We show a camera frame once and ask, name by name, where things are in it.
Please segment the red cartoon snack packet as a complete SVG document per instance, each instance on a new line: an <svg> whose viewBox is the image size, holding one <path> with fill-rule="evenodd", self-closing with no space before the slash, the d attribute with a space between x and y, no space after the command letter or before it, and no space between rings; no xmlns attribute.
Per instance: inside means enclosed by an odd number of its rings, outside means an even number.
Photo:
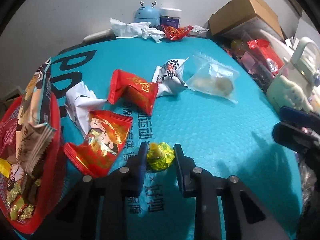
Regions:
<svg viewBox="0 0 320 240"><path fill-rule="evenodd" d="M129 135L133 118L107 110L89 113L89 132L80 145L67 142L63 151L85 176L108 174Z"/></svg>

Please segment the red mesh basket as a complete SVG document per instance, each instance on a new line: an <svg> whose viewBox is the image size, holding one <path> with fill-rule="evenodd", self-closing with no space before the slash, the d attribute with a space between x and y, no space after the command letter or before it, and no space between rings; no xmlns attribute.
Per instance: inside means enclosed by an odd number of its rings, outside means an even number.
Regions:
<svg viewBox="0 0 320 240"><path fill-rule="evenodd" d="M36 165L33 176L27 179L27 193L23 196L34 205L31 218L11 220L7 202L8 178L1 175L1 214L9 227L21 234L31 235L54 209L64 186L66 156L60 128L60 110L54 94L50 101L50 125L56 129L54 137Z"/></svg>

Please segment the red wrapper at back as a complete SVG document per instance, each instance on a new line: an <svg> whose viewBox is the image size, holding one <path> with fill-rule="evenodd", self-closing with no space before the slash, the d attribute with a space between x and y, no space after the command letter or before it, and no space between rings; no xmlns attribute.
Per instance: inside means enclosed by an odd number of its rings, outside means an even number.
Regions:
<svg viewBox="0 0 320 240"><path fill-rule="evenodd" d="M182 38L187 36L193 29L191 25L182 28L175 28L169 25L162 25L162 28L166 38L168 38L171 41L181 40Z"/></svg>

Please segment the white crumpled tissue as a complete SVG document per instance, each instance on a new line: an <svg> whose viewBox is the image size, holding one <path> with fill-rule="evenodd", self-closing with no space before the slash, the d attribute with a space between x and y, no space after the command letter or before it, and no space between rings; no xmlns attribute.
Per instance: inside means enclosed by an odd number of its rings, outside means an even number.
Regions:
<svg viewBox="0 0 320 240"><path fill-rule="evenodd" d="M161 43L161 39L165 38L165 32L151 27L150 22L124 23L114 18L110 18L112 31L116 37L143 39L151 38L156 43Z"/></svg>

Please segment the red snack pack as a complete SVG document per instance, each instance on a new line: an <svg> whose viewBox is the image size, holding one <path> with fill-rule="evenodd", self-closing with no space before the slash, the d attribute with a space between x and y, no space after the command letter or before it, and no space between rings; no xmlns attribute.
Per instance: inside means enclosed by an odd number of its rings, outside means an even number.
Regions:
<svg viewBox="0 0 320 240"><path fill-rule="evenodd" d="M268 68L272 75L276 76L284 65L282 59L271 47L270 42L265 39L249 40L247 42L251 54Z"/></svg>

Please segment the white crumpled wrapper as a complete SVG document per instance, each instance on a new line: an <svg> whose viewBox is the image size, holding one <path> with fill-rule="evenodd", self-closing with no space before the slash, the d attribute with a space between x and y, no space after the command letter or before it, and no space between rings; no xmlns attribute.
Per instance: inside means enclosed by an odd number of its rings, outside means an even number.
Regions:
<svg viewBox="0 0 320 240"><path fill-rule="evenodd" d="M66 92L65 107L69 118L81 132L83 138L89 132L89 112L102 109L106 99L99 99L83 81Z"/></svg>

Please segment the clear zip bag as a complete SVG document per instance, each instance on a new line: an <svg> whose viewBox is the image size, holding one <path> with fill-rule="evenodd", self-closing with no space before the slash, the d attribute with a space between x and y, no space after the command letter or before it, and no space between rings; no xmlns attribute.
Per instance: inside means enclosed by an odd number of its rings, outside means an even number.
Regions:
<svg viewBox="0 0 320 240"><path fill-rule="evenodd" d="M198 53L193 56L196 70L186 84L189 89L207 95L218 96L237 104L235 80L240 73L229 65Z"/></svg>

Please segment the yellow snack packet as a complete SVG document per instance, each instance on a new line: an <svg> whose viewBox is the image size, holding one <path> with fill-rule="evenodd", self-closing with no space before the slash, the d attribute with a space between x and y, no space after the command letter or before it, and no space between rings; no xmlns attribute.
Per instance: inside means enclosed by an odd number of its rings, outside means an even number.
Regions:
<svg viewBox="0 0 320 240"><path fill-rule="evenodd" d="M0 159L0 173L3 174L6 178L9 178L10 176L10 171L11 171L11 164L5 160L5 159Z"/></svg>

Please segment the white black snack packet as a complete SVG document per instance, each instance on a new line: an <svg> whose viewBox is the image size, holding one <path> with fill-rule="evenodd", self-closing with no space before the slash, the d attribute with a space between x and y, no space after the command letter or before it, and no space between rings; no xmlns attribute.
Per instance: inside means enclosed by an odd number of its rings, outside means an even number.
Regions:
<svg viewBox="0 0 320 240"><path fill-rule="evenodd" d="M188 88L183 80L184 64L188 59L170 59L156 67L152 82L158 84L157 97L177 95Z"/></svg>

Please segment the yellow green lollipop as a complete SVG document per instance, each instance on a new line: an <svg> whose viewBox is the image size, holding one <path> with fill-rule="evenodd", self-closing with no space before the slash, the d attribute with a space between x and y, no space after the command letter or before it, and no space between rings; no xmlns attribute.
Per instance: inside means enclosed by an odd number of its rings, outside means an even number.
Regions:
<svg viewBox="0 0 320 240"><path fill-rule="evenodd" d="M153 172L166 170L174 161L174 149L166 142L151 142L147 152L147 165Z"/></svg>

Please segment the teal foam mat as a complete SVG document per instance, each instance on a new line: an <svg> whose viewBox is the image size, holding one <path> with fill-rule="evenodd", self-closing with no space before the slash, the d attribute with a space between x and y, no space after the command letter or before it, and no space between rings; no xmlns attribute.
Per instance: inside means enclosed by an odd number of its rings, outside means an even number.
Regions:
<svg viewBox="0 0 320 240"><path fill-rule="evenodd" d="M155 68L169 59L186 60L183 78L187 80L196 72L197 54L239 72L235 101L185 90L177 97L157 98L151 116L124 101L106 104L107 110L133 118L129 138L113 169L124 165L143 141L178 143L185 155L212 175L238 176L294 239L302 211L295 154L272 139L272 129L279 120L263 92L213 41L185 37L155 43L124 38L73 49L52 57L53 92L60 108L64 107L67 90L79 81L97 97L105 98L114 70L150 81Z"/></svg>

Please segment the green brown snack bag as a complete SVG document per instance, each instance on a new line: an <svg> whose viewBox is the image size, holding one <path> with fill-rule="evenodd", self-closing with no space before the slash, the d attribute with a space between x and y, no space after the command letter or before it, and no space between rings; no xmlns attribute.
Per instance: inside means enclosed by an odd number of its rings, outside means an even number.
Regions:
<svg viewBox="0 0 320 240"><path fill-rule="evenodd" d="M41 186L41 182L41 178L31 180L29 192L25 191L25 194L23 194L25 179L14 182L14 187L7 191L6 196L10 220L26 220L32 218L35 210L37 192Z"/></svg>

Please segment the beige large snack bag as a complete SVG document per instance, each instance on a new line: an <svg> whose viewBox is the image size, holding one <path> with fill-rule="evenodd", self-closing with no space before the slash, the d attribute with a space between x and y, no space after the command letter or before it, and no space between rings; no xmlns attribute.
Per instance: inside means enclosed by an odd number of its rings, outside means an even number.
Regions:
<svg viewBox="0 0 320 240"><path fill-rule="evenodd" d="M16 128L16 160L32 174L56 129L50 124L51 63L41 64L22 96Z"/></svg>

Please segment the red candy packet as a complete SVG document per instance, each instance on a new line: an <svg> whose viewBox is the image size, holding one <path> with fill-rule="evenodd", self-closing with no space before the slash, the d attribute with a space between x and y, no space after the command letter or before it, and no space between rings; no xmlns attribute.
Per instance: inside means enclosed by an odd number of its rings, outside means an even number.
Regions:
<svg viewBox="0 0 320 240"><path fill-rule="evenodd" d="M116 69L111 77L107 99L110 104L114 105L120 98L124 98L150 116L157 93L157 83L148 82L135 74Z"/></svg>

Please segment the white cartoon kettle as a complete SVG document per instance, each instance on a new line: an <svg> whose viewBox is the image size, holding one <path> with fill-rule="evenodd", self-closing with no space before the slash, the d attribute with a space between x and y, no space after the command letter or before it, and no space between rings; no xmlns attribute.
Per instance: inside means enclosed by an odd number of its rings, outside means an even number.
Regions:
<svg viewBox="0 0 320 240"><path fill-rule="evenodd" d="M271 82L266 96L277 113L284 106L309 113L316 111L310 99L318 86L319 47L312 39L303 37Z"/></svg>

